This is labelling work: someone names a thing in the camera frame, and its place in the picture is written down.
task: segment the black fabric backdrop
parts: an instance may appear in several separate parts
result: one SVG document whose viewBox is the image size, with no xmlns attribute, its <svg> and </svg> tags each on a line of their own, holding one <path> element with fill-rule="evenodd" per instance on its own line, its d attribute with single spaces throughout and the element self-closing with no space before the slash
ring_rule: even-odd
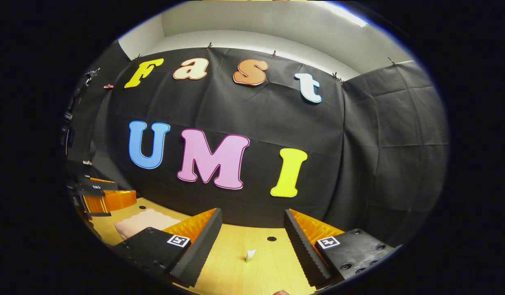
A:
<svg viewBox="0 0 505 295">
<path fill-rule="evenodd" d="M 157 58 L 164 63 L 140 85 L 123 88 L 141 62 Z M 174 80 L 172 73 L 190 58 L 209 60 L 206 77 Z M 266 81 L 234 83 L 237 65 L 250 58 L 268 63 Z M 303 98 L 295 73 L 310 73 L 320 82 L 315 90 L 322 102 Z M 291 208 L 343 230 L 363 228 L 397 246 L 418 229 L 441 192 L 449 142 L 444 107 L 415 62 L 365 73 L 342 86 L 328 73 L 270 54 L 190 48 L 138 58 L 115 85 L 97 112 L 89 150 L 94 167 L 120 187 L 182 213 L 220 207 L 224 223 L 282 227 L 284 209 Z M 134 120 L 148 126 L 144 155 L 152 153 L 151 124 L 171 126 L 163 161 L 153 170 L 136 166 L 129 157 L 128 125 Z M 180 134 L 186 128 L 201 129 L 211 151 L 228 134 L 249 138 L 242 189 L 215 186 L 216 173 L 207 184 L 178 179 L 184 148 Z M 270 194 L 283 148 L 308 155 L 294 198 Z"/>
</svg>

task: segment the ceiling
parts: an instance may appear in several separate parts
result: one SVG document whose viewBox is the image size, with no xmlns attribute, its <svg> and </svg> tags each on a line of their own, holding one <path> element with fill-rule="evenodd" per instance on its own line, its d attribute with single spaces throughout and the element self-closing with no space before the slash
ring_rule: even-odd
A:
<svg viewBox="0 0 505 295">
<path fill-rule="evenodd" d="M 161 14 L 165 37 L 202 30 L 243 30 L 307 45 L 366 73 L 413 60 L 398 41 L 369 24 L 359 27 L 319 1 L 186 1 Z"/>
</svg>

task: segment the blue letter u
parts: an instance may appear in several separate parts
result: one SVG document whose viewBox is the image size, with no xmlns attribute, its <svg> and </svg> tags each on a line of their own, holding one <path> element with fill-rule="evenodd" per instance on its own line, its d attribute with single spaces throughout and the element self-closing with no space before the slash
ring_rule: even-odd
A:
<svg viewBox="0 0 505 295">
<path fill-rule="evenodd" d="M 171 127 L 165 123 L 154 123 L 151 129 L 155 132 L 154 143 L 152 144 L 152 155 L 145 157 L 141 153 L 141 137 L 147 124 L 142 121 L 132 121 L 129 124 L 129 155 L 132 162 L 145 169 L 154 169 L 161 164 L 163 159 L 163 144 L 165 143 L 165 134 Z"/>
</svg>

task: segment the light fixture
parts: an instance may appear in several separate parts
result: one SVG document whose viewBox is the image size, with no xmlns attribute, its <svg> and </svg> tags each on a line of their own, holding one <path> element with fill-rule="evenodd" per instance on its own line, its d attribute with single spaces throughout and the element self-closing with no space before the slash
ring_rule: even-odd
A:
<svg viewBox="0 0 505 295">
<path fill-rule="evenodd" d="M 326 2 L 326 1 L 313 1 L 313 2 L 315 3 L 315 5 L 320 5 L 326 9 L 329 9 L 333 13 L 336 13 L 337 15 L 346 18 L 350 22 L 357 24 L 360 28 L 367 25 L 367 22 L 360 19 L 359 17 L 352 15 L 349 11 L 347 11 L 345 8 L 341 7 L 340 5 L 336 5 L 336 4 L 333 4 L 330 2 Z"/>
</svg>

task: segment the letter m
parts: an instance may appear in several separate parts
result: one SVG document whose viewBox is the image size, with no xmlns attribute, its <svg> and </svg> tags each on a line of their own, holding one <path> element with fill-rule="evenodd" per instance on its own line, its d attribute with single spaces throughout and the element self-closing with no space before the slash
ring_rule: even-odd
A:
<svg viewBox="0 0 505 295">
<path fill-rule="evenodd" d="M 214 153 L 211 153 L 203 131 L 185 129 L 182 131 L 185 139 L 182 169 L 178 178 L 183 181 L 194 182 L 198 179 L 194 174 L 194 164 L 198 168 L 203 183 L 208 183 L 219 167 L 219 175 L 214 179 L 216 186 L 228 189 L 240 189 L 241 157 L 249 146 L 249 139 L 244 136 L 228 135 L 223 138 Z"/>
</svg>

